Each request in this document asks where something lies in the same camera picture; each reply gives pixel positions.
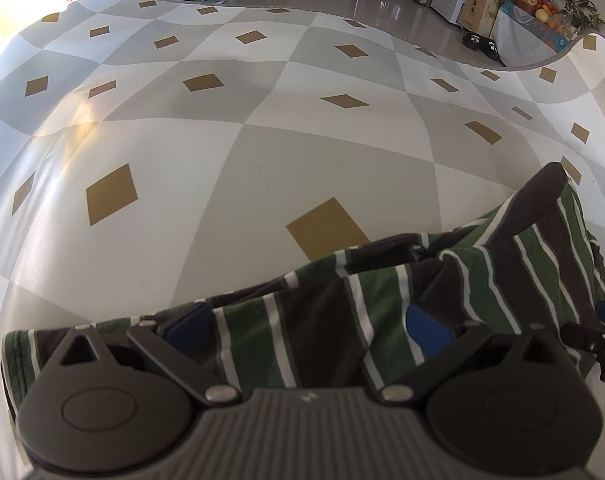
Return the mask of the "checkered diamond pattern tablecloth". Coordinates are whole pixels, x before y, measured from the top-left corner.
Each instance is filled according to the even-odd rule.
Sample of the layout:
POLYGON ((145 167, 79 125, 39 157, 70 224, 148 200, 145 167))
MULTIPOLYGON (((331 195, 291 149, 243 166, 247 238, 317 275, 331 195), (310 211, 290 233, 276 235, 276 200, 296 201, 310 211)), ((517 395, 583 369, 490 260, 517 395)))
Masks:
POLYGON ((505 70, 283 6, 75 0, 0 55, 12 330, 154 313, 435 233, 563 162, 605 253, 605 39, 505 70))

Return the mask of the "white cloth covered counter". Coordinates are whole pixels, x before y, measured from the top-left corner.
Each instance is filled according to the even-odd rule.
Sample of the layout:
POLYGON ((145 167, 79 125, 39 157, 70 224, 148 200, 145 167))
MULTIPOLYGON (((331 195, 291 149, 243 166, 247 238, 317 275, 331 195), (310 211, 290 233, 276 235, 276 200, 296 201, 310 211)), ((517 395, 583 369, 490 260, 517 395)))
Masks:
POLYGON ((534 15, 503 3, 499 9, 491 39, 495 42, 502 63, 519 68, 537 65, 563 53, 571 42, 534 15))

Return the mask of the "brown cardboard box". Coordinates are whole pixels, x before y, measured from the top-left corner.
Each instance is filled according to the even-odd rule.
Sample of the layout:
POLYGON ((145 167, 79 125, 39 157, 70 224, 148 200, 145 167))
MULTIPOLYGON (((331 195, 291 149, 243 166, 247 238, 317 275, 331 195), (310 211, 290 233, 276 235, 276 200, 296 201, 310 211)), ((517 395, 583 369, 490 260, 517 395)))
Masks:
POLYGON ((481 37, 489 37, 498 13, 499 0, 465 0, 459 16, 460 25, 481 37))

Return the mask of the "green brown striped shirt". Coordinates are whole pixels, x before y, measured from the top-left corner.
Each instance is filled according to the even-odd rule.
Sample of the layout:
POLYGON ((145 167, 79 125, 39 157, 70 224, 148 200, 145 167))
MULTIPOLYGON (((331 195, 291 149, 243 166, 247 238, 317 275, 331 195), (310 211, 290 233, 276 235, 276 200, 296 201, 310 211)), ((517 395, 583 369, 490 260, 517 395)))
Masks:
POLYGON ((188 357, 242 392, 392 384, 427 358, 411 307, 498 334, 604 330, 605 261, 577 188, 550 162, 499 207, 437 234, 348 247, 272 281, 153 314, 183 318, 188 357))

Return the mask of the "black slippers pair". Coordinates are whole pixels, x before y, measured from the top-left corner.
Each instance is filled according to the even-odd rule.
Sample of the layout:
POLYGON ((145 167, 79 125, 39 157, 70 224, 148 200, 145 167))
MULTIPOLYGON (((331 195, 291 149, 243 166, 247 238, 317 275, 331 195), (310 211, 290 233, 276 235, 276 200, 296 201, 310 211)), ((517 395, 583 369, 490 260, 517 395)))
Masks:
POLYGON ((462 42, 464 47, 473 51, 481 51, 488 56, 488 58, 492 58, 495 61, 500 58, 497 45, 490 38, 479 36, 478 34, 475 34, 475 32, 468 32, 463 36, 462 42))

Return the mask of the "fruit pile on counter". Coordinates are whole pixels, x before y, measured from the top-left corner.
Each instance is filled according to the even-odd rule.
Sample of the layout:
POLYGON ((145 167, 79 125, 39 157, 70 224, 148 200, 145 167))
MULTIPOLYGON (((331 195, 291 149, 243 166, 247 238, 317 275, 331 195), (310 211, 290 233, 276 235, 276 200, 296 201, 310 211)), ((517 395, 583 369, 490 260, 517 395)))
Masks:
POLYGON ((567 35, 566 18, 552 0, 514 0, 514 4, 546 24, 549 29, 567 35))

